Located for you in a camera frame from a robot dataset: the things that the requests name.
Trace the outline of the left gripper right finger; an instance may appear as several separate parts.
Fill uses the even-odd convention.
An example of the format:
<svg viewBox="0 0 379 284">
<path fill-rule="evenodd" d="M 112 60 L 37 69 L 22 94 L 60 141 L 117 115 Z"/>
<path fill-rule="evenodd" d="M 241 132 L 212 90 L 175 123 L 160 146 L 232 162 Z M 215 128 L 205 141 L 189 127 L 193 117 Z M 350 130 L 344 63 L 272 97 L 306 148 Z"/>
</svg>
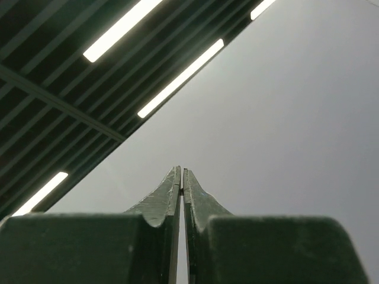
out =
<svg viewBox="0 0 379 284">
<path fill-rule="evenodd" d="M 233 215 L 183 173 L 189 283 L 368 283 L 330 217 Z"/>
</svg>

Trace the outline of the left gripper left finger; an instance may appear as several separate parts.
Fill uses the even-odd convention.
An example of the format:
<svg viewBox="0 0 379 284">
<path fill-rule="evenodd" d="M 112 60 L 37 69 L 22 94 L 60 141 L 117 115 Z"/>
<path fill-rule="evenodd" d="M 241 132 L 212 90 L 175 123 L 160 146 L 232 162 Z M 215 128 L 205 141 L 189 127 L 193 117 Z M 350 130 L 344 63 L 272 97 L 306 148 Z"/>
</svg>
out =
<svg viewBox="0 0 379 284">
<path fill-rule="evenodd" d="M 2 283 L 175 283 L 181 168 L 125 212 L 1 222 Z"/>
</svg>

